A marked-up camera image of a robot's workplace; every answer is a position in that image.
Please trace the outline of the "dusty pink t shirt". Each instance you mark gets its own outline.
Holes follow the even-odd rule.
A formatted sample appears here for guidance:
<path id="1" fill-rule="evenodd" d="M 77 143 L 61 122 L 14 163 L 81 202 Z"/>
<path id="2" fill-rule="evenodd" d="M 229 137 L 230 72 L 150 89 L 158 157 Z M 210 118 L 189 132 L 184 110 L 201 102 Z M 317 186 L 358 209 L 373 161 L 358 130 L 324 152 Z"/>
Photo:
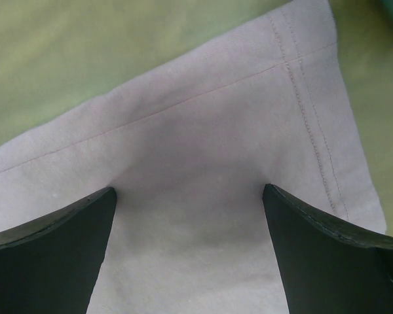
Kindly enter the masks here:
<path id="1" fill-rule="evenodd" d="M 287 313 L 267 183 L 386 231 L 327 1 L 291 1 L 4 144 L 0 231 L 110 185 L 89 313 Z"/>

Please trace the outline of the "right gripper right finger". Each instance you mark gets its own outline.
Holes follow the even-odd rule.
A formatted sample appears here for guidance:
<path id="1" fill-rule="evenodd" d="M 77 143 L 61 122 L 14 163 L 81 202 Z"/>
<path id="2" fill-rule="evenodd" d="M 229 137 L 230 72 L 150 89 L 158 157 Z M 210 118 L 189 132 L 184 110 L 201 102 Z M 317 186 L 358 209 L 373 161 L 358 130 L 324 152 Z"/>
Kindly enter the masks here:
<path id="1" fill-rule="evenodd" d="M 290 313 L 393 313 L 393 237 L 273 184 L 263 205 Z"/>

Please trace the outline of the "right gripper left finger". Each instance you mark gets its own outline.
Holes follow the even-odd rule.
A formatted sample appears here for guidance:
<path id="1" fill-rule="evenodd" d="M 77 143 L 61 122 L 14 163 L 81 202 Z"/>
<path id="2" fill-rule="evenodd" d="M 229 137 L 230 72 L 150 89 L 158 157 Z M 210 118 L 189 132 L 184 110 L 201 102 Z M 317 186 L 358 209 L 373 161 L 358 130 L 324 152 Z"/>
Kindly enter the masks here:
<path id="1" fill-rule="evenodd" d="M 0 232 L 0 313 L 86 313 L 116 205 L 103 188 Z"/>

